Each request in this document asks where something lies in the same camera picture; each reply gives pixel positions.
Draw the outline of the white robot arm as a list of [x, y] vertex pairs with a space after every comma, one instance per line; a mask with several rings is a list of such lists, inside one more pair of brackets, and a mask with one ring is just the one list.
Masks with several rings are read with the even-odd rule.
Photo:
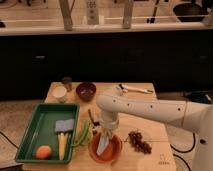
[[118, 128], [119, 113], [149, 119], [198, 134], [192, 171], [213, 171], [213, 104], [190, 101], [135, 99], [125, 97], [119, 86], [99, 94], [100, 125], [112, 133]]

